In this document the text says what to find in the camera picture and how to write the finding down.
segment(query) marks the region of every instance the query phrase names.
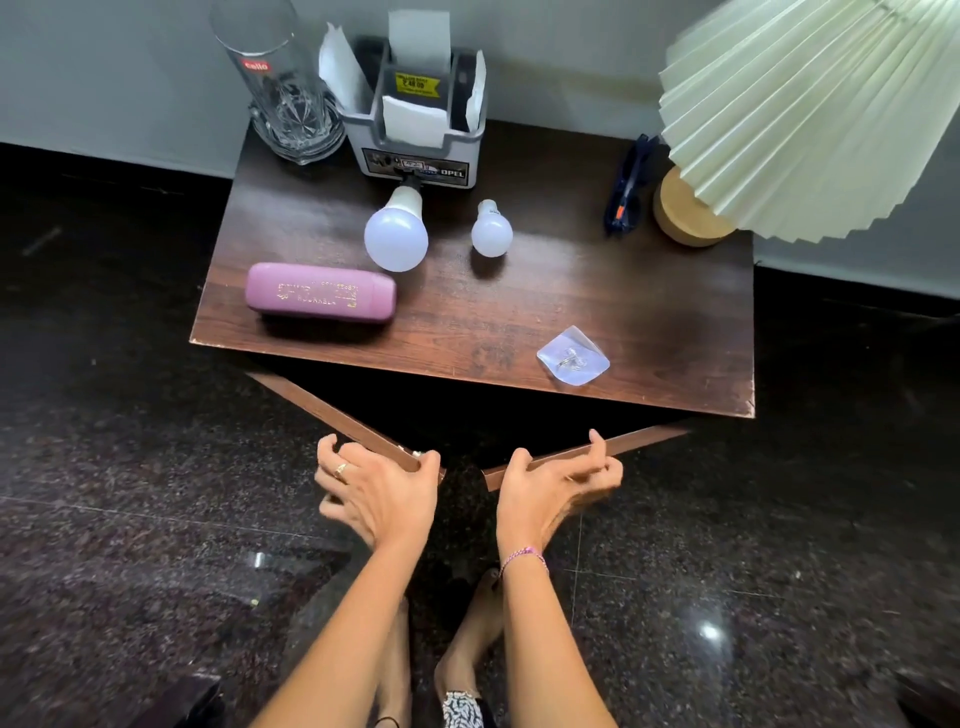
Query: yellow price label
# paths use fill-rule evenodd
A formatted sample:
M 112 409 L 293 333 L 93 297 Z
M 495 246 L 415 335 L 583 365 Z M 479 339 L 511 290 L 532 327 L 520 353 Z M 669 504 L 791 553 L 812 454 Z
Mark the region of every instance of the yellow price label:
M 428 96 L 439 99 L 440 91 L 437 86 L 440 79 L 431 79 L 429 76 L 413 76 L 409 73 L 396 72 L 396 90 L 401 93 L 412 93 L 416 96 Z

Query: pink bracelet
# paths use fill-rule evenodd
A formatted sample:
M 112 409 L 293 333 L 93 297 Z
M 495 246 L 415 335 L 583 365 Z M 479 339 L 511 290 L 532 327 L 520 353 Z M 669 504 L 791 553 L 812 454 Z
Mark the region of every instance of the pink bracelet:
M 542 554 L 540 554 L 540 552 L 537 551 L 537 550 L 536 550 L 535 548 L 533 548 L 532 546 L 528 546 L 528 547 L 526 547 L 526 548 L 522 548 L 522 549 L 519 550 L 519 551 L 514 551 L 512 554 L 510 554 L 510 556 L 508 556 L 506 559 L 504 559 L 504 560 L 503 560 L 503 565 L 500 567 L 500 573 L 496 576 L 496 578 L 497 578 L 497 579 L 502 579 L 502 578 L 503 578 L 503 570 L 505 570 L 505 569 L 507 568 L 507 565 L 508 565 L 511 561 L 513 561 L 514 559 L 516 559 L 517 556 L 524 556 L 525 554 L 528 554 L 528 553 L 532 553 L 534 556 L 536 556 L 538 559 L 540 559 L 540 563 L 543 564 L 543 567 L 546 569 L 546 572 L 547 572 L 547 573 L 550 573 L 550 568 L 547 567 L 547 565 L 546 565 L 546 560 L 543 558 Z

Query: drinking glass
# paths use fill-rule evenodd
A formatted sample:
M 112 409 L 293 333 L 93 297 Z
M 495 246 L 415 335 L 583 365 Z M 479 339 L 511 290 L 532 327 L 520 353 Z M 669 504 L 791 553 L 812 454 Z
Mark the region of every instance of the drinking glass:
M 290 0 L 214 0 L 210 25 L 253 94 L 253 127 L 267 145 L 297 164 L 336 152 L 344 125 L 303 46 Z

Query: white wall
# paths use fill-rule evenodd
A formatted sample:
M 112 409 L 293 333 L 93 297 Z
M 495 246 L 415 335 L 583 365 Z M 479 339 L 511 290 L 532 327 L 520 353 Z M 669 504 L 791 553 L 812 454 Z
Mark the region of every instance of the white wall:
M 960 299 L 960 115 L 903 205 L 819 245 L 757 239 L 760 265 Z
M 456 44 L 490 59 L 490 116 L 634 137 L 660 130 L 657 73 L 677 32 L 719 0 L 294 0 L 386 33 L 394 7 L 450 9 Z M 205 0 L 4 0 L 0 141 L 230 177 L 248 96 Z M 819 246 L 760 241 L 763 265 L 960 298 L 954 124 L 890 220 Z

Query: leg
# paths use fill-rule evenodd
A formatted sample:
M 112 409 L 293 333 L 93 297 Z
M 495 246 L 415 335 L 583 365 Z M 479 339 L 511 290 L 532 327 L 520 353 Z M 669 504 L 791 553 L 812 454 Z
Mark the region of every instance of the leg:
M 410 728 L 413 696 L 410 693 L 410 625 L 407 613 L 407 600 L 403 599 L 396 610 L 394 626 L 380 659 L 380 682 L 376 687 L 377 728 Z
M 491 569 L 480 579 L 467 615 L 434 671 L 437 697 L 445 709 L 455 699 L 467 702 L 472 699 L 477 710 L 485 712 L 474 669 L 503 632 L 503 593 L 496 574 L 496 569 Z M 484 724 L 491 722 L 489 711 L 483 718 Z

